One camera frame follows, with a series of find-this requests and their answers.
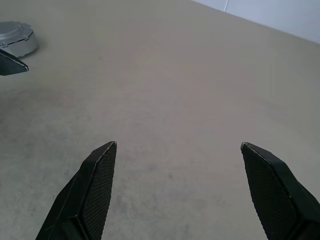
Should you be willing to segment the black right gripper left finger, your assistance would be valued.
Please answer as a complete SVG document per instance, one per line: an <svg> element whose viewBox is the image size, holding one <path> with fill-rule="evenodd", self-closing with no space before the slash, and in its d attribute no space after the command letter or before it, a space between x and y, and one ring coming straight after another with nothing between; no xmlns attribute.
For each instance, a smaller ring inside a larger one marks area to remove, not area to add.
<svg viewBox="0 0 320 240"><path fill-rule="evenodd" d="M112 196L117 143L93 150L54 200L35 240L101 240Z"/></svg>

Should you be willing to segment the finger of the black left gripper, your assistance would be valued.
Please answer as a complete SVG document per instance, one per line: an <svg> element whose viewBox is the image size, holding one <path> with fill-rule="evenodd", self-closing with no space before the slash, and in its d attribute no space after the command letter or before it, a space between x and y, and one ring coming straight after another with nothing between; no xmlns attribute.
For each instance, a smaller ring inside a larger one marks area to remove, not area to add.
<svg viewBox="0 0 320 240"><path fill-rule="evenodd" d="M14 55L0 49L0 76L9 76L29 71L29 67Z"/></svg>

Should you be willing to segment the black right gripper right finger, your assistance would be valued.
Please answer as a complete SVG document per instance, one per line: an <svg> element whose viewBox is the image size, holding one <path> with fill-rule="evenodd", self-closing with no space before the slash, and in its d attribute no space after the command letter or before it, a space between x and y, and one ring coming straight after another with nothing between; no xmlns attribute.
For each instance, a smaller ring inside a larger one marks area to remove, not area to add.
<svg viewBox="0 0 320 240"><path fill-rule="evenodd" d="M251 199L268 240L320 240L320 202L287 164L249 142L241 144Z"/></svg>

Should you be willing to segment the silver motor lid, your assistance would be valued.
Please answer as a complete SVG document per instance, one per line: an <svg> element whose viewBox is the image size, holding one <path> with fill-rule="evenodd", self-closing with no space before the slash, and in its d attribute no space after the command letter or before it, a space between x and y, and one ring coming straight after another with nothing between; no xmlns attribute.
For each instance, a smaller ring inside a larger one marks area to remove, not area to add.
<svg viewBox="0 0 320 240"><path fill-rule="evenodd" d="M0 21L0 46L6 48L21 41L28 41L33 33L33 28L27 23Z"/></svg>

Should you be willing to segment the copper wound motor stator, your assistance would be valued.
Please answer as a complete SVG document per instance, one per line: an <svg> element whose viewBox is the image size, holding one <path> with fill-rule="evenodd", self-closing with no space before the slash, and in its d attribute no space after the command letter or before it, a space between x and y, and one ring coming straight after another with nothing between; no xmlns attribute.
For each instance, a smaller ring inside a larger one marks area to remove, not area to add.
<svg viewBox="0 0 320 240"><path fill-rule="evenodd" d="M33 32L28 39L22 39L7 45L0 44L0 49L19 58L32 53L38 46L37 37Z"/></svg>

